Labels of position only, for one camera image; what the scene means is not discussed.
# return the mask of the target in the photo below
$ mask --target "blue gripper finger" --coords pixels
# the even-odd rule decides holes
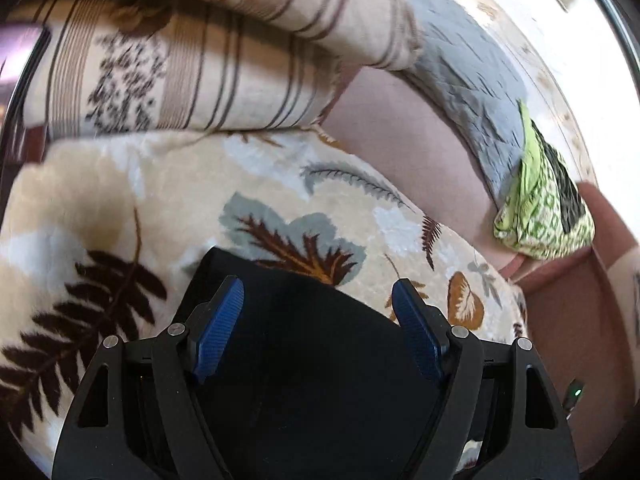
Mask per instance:
[[[448,349],[448,340],[444,335],[446,329],[440,319],[442,315],[432,316],[436,313],[429,309],[435,307],[424,304],[409,280],[394,283],[391,301],[404,341],[414,354],[420,373],[426,379],[440,383],[445,376],[442,357]]]
[[[205,379],[218,369],[226,344],[236,326],[244,304],[244,285],[238,278],[233,278],[226,293],[219,300],[215,295],[212,302],[212,315],[209,322],[196,341],[196,364],[193,373],[202,384]]]

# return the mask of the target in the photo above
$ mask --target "fern print blanket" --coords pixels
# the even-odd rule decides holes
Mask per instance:
[[[409,278],[481,338],[526,333],[519,289],[321,130],[61,140],[18,176],[0,232],[0,408],[45,473],[99,342],[158,334],[212,246],[391,319]]]

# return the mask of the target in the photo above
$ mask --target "pink sofa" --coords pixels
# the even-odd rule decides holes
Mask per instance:
[[[628,335],[633,306],[618,301],[607,272],[638,244],[607,200],[580,184],[596,223],[593,247],[536,262],[494,238],[497,208],[476,160],[455,126],[404,80],[349,67],[323,127],[523,288],[530,335],[559,396],[575,378],[586,384],[570,425],[581,469],[595,464],[620,432],[637,391]]]

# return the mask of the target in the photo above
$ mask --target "blue rubber pad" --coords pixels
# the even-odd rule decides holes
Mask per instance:
[[[424,308],[425,305],[420,296],[411,294],[401,281],[397,281],[394,284],[391,292],[391,301],[402,328],[404,341],[414,353],[415,361],[422,376],[425,379],[439,383],[444,378],[444,371],[440,365],[442,359],[440,346],[420,312],[421,306],[415,303],[418,300]]]
[[[242,281],[236,278],[197,343],[198,361],[193,373],[200,384],[216,373],[243,303],[244,286]]]

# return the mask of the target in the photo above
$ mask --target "metal screw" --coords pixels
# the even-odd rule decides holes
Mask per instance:
[[[451,333],[459,339],[464,339],[465,337],[468,337],[469,330],[463,326],[456,325],[451,329]]]
[[[118,336],[110,335],[104,338],[104,341],[102,342],[102,344],[104,345],[105,348],[113,348],[118,344],[119,340],[120,339],[118,338]]]
[[[169,333],[169,335],[180,335],[182,332],[184,332],[184,325],[182,323],[174,323],[169,326],[167,332]]]
[[[528,352],[533,348],[533,343],[526,337],[521,337],[520,339],[518,339],[518,346]]]

